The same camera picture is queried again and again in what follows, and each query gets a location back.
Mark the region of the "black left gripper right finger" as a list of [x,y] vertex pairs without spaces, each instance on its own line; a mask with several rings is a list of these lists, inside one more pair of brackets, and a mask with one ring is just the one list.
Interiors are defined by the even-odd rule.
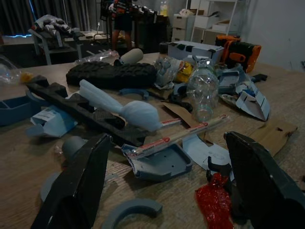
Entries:
[[261,144],[240,133],[224,134],[236,187],[255,229],[303,229],[305,194]]

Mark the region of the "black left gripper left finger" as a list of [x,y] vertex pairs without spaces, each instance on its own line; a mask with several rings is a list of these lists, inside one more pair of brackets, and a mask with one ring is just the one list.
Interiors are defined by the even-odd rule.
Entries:
[[68,166],[53,182],[31,228],[90,229],[103,191],[112,137],[100,134],[88,141],[75,136],[63,144]]

